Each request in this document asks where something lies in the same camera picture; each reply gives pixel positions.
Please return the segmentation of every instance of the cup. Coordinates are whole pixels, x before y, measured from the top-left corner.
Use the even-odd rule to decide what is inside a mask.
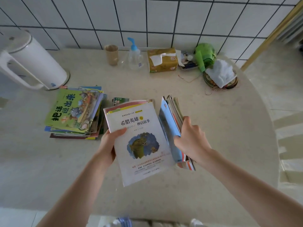
[[[105,47],[106,59],[109,65],[115,66],[118,64],[118,47],[116,45],[107,45]]]

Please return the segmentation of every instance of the person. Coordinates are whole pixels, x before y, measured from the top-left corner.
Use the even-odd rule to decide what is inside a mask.
[[[112,133],[107,131],[103,135],[96,154],[38,227],[86,226],[106,170],[116,157],[115,139],[125,132],[126,128]],[[175,137],[174,142],[182,152],[216,177],[261,227],[303,226],[301,204],[212,149],[205,133],[199,126],[191,125],[189,117],[184,117],[181,137]]]

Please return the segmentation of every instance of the electric kettle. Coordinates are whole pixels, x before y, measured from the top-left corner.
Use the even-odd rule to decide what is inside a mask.
[[[10,38],[11,43],[0,53],[0,72],[13,81],[33,90],[45,88],[53,90],[64,85],[70,74],[67,73],[55,59],[26,31]],[[14,61],[24,70],[25,75],[31,75],[38,84],[32,86],[13,72],[8,64]]]

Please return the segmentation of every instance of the wooden door frame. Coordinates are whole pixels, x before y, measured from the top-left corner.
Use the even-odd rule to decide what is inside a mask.
[[[245,71],[249,65],[256,60],[256,58],[267,48],[267,46],[274,41],[274,39],[285,30],[285,28],[293,21],[296,15],[303,9],[303,0],[289,12],[284,20],[275,28],[274,31],[266,38],[265,41],[256,49],[256,51],[249,57],[249,59],[242,65],[241,70]]]

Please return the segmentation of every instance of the hand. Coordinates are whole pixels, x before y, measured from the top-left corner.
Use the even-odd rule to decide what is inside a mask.
[[[120,130],[116,130],[112,133],[107,130],[102,136],[101,143],[96,154],[101,157],[107,167],[113,163],[116,157],[114,149],[114,143],[116,138],[123,135],[126,130],[126,127]]]
[[[205,133],[198,125],[191,125],[188,116],[184,116],[181,137],[175,136],[174,143],[183,153],[201,165],[209,157],[209,153],[213,151]]]

